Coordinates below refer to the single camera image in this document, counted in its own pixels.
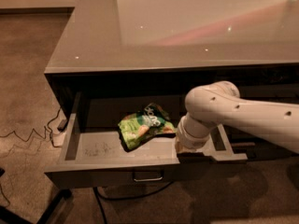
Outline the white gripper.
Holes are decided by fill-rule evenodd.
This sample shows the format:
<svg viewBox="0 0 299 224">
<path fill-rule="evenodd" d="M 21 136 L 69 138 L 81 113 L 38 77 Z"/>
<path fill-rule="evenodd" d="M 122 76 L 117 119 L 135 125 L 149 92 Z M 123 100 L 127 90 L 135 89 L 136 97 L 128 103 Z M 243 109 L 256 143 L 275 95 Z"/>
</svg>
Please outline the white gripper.
<svg viewBox="0 0 299 224">
<path fill-rule="evenodd" d="M 209 139 L 212 128 L 190 115 L 181 118 L 178 124 L 178 140 L 186 148 L 191 150 L 179 150 L 178 155 L 204 155 L 202 152 L 193 150 L 203 147 Z"/>
</svg>

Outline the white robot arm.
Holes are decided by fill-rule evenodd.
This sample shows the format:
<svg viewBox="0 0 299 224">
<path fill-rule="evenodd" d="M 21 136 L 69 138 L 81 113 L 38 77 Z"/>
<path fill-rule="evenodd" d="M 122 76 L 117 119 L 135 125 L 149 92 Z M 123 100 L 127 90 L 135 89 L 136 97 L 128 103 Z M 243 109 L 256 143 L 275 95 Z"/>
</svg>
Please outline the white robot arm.
<svg viewBox="0 0 299 224">
<path fill-rule="evenodd" d="M 185 108 L 178 140 L 187 148 L 203 147 L 222 124 L 299 153 L 299 105 L 242 99 L 235 84 L 221 81 L 191 89 Z"/>
</svg>

